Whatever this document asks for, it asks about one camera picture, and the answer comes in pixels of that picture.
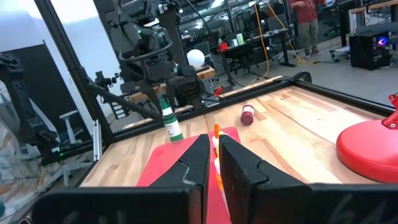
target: red shirt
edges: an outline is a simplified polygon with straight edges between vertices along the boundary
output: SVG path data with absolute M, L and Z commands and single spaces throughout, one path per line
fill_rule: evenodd
M 305 3 L 304 7 L 296 6 L 294 10 L 296 11 L 297 21 L 299 24 L 304 22 L 312 22 L 317 19 L 317 10 L 315 9 L 319 5 L 319 0 L 291 0 L 293 2 L 303 1 Z

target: green bottle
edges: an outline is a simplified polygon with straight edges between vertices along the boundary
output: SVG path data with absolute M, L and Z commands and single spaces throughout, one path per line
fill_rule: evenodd
M 170 140 L 174 142 L 184 139 L 177 117 L 175 116 L 175 113 L 172 111 L 169 104 L 167 104 L 163 98 L 160 99 L 160 104 L 162 105 L 164 126 L 169 133 Z

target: computer tower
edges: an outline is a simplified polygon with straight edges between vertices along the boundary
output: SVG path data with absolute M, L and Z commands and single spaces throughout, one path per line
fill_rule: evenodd
M 390 65 L 389 33 L 366 32 L 349 37 L 351 66 L 374 70 Z

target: wooden plank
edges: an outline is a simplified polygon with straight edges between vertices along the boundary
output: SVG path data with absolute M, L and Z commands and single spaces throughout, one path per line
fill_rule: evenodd
M 371 10 L 371 9 L 379 9 L 379 8 L 382 8 L 382 7 L 393 6 L 393 5 L 396 5 L 396 4 L 398 4 L 398 0 L 391 0 L 391 1 L 386 1 L 386 2 L 381 2 L 381 3 L 370 5 L 368 8 L 369 8 L 369 10 Z M 356 14 L 356 13 L 364 12 L 364 11 L 366 11 L 366 7 L 359 7 L 359 8 L 356 8 L 356 9 L 351 9 L 349 12 L 351 14 Z
M 229 91 L 227 93 L 219 95 L 219 97 L 224 98 L 224 97 L 227 97 L 227 96 L 233 96 L 233 95 L 235 95 L 237 93 L 240 93 L 240 92 L 242 92 L 244 90 L 249 90 L 251 88 L 255 88 L 255 87 L 258 87 L 258 86 L 262 86 L 262 85 L 269 85 L 270 83 L 272 83 L 274 80 L 276 80 L 278 78 L 282 78 L 282 76 L 270 78 L 270 79 L 267 79 L 267 80 L 263 80 L 263 81 L 257 82 L 257 83 L 252 84 L 252 85 L 245 86 L 243 88 L 239 88 L 237 90 Z
M 193 108 L 192 105 L 187 105 L 187 106 L 175 109 L 175 113 L 178 114 L 178 113 L 187 111 L 187 110 L 192 109 L 192 108 Z M 150 119 L 150 118 L 142 119 L 140 121 L 137 121 L 137 122 L 134 122 L 134 123 L 131 123 L 131 124 L 128 124 L 128 125 L 124 126 L 123 129 L 131 128 L 131 127 L 134 127 L 134 126 L 137 126 L 137 125 L 140 125 L 140 124 L 145 124 L 145 123 L 148 123 L 149 121 L 152 121 L 152 119 Z
M 198 78 L 201 80 L 204 80 L 207 78 L 213 78 L 216 75 L 216 70 L 214 70 L 213 68 L 210 67 L 208 70 L 198 72 L 197 75 L 198 75 Z M 166 84 L 162 83 L 159 86 L 155 86 L 154 90 L 157 95 L 164 95 L 164 94 L 166 94 Z M 139 92 L 139 93 L 132 94 L 129 97 L 129 99 L 131 102 L 137 103 L 137 102 L 143 102 L 143 101 L 148 100 L 148 96 Z
M 240 121 L 250 102 L 256 115 L 250 126 Z M 342 130 L 380 116 L 298 87 L 288 87 L 180 123 L 186 138 L 235 126 L 241 144 L 280 170 L 306 183 L 375 183 L 347 169 L 336 156 Z M 165 128 L 113 144 L 82 186 L 135 186 L 152 151 L 168 143 Z

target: jeans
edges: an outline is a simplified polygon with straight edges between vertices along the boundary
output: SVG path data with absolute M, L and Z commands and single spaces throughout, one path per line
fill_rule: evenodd
M 312 22 L 304 22 L 298 25 L 298 36 L 304 46 L 305 54 L 317 51 L 318 19 Z

